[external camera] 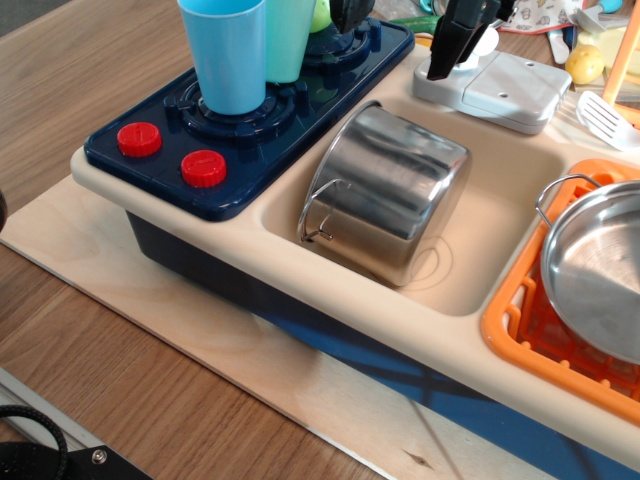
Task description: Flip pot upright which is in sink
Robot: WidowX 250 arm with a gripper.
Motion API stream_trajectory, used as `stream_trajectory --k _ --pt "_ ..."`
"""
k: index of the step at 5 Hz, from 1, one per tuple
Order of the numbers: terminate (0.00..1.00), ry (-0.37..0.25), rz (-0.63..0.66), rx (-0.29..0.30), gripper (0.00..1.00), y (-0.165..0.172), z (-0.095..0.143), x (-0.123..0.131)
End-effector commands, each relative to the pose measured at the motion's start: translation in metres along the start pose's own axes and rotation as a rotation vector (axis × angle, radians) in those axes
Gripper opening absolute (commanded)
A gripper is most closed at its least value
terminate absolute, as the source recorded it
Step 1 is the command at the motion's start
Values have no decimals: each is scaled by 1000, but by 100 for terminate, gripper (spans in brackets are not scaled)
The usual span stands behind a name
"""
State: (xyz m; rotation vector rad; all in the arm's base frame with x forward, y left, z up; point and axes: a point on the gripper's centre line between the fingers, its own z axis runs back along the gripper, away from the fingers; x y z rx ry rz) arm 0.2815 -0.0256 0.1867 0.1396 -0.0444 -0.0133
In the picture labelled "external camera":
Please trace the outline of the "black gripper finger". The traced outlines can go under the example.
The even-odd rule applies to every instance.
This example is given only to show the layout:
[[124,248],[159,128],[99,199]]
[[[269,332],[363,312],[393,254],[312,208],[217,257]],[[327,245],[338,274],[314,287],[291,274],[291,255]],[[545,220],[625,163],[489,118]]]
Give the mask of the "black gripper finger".
[[375,0],[330,0],[330,16],[340,33],[358,27],[373,11]]
[[502,19],[501,1],[449,1],[436,26],[427,78],[447,78],[468,59],[488,27]]

